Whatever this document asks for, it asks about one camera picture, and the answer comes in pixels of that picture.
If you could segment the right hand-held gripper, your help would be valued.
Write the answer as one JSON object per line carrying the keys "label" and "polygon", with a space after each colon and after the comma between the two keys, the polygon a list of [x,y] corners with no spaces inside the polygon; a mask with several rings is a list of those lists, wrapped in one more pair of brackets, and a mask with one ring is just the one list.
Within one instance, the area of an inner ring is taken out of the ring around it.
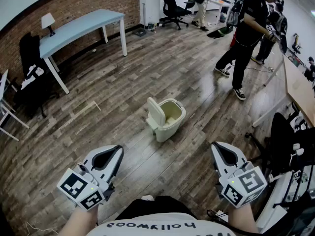
{"label": "right hand-held gripper", "polygon": [[257,199],[267,186],[258,166],[247,161],[243,152],[228,143],[213,142],[211,151],[220,178],[216,185],[219,197],[240,208]]}

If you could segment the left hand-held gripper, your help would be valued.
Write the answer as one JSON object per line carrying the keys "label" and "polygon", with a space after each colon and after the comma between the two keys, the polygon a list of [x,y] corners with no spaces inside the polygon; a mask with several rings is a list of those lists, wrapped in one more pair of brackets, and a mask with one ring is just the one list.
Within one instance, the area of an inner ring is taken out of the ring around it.
{"label": "left hand-held gripper", "polygon": [[107,145],[93,149],[83,163],[68,168],[57,184],[58,189],[83,210],[108,201],[115,187],[116,176],[124,156],[121,145]]}

